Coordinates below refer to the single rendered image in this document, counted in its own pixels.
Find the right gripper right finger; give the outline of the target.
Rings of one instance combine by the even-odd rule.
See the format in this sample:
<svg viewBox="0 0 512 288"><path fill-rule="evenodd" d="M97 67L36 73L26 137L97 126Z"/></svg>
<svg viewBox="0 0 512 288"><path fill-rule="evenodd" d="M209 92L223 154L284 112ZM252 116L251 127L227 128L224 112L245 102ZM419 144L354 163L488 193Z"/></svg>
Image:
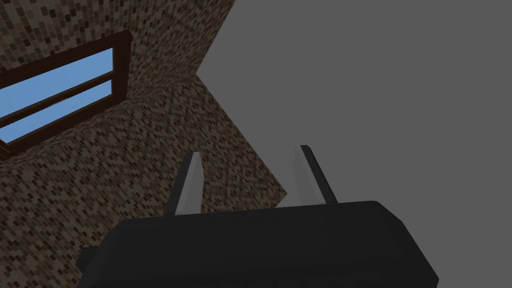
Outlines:
<svg viewBox="0 0 512 288"><path fill-rule="evenodd" d="M300 206L338 203L310 146L294 147L293 175Z"/></svg>

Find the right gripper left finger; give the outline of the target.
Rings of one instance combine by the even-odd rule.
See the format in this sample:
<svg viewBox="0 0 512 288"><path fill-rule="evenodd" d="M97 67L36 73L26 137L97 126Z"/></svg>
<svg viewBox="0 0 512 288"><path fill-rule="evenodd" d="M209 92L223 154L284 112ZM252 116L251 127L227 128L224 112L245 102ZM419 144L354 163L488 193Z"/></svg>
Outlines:
<svg viewBox="0 0 512 288"><path fill-rule="evenodd" d="M165 205L165 217L199 214L202 207L204 169L199 152L183 157Z"/></svg>

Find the dark brown framed window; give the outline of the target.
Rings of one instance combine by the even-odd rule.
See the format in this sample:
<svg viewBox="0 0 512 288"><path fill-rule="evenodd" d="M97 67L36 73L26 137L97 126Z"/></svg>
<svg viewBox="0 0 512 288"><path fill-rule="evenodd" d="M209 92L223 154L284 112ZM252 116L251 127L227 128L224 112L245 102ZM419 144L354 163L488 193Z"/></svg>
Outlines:
<svg viewBox="0 0 512 288"><path fill-rule="evenodd" d="M0 161L126 100L129 30L0 72Z"/></svg>

